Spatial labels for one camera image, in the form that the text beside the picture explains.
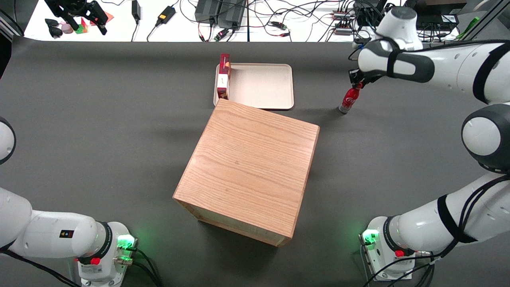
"plastic tray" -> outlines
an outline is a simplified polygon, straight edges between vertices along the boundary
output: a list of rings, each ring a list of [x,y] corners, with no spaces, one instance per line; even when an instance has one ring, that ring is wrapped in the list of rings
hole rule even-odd
[[[289,110],[294,106],[292,68],[287,64],[231,63],[229,100],[246,106]],[[213,103],[218,103],[216,67]]]

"red box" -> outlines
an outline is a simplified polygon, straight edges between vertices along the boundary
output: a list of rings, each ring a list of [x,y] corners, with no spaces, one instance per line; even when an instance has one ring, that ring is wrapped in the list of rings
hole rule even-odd
[[[228,100],[228,90],[230,89],[230,72],[230,54],[221,54],[217,83],[218,97],[220,99]]]

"wood grain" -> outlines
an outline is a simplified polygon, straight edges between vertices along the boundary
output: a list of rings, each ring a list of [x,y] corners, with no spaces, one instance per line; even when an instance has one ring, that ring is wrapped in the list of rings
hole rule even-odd
[[[316,125],[220,100],[173,198],[292,238],[318,134]]]

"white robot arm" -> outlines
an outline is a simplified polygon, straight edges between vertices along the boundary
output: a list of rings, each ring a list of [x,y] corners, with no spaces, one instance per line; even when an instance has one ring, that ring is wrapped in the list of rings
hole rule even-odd
[[[0,164],[16,146],[11,125],[0,117]],[[0,188],[0,253],[12,257],[68,258],[79,264],[82,284],[120,286],[136,240],[119,222],[97,222],[69,212],[32,210],[30,202]]]
[[[400,259],[413,258],[417,251],[445,254],[457,242],[482,242],[510,230],[510,43],[455,42],[423,49],[416,17],[405,7],[386,14],[377,36],[358,56],[359,69],[350,72],[353,87],[388,76],[488,104],[466,118],[462,141],[489,173],[402,215],[374,218],[360,239],[374,279],[381,281],[410,279],[414,260]]]

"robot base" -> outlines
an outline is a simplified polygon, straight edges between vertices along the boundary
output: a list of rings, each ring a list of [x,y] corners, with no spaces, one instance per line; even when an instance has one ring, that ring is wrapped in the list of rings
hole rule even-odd
[[[415,254],[408,257],[397,258],[395,252],[390,249],[383,235],[383,226],[387,217],[376,217],[368,224],[367,230],[360,235],[360,240],[365,250],[365,260],[368,263],[372,275],[381,270],[384,266],[402,258],[414,258]],[[414,260],[406,260],[391,265],[383,272],[379,273],[374,281],[396,280],[404,273],[414,268]],[[412,274],[404,277],[411,279]]]
[[[78,272],[81,277],[82,286],[89,287],[116,287],[121,286],[124,281],[127,265],[117,263],[117,258],[131,258],[132,252],[120,249],[117,246],[117,238],[120,235],[130,234],[127,227],[119,222],[109,222],[112,229],[112,244],[101,259],[99,265],[83,265],[78,262]]]

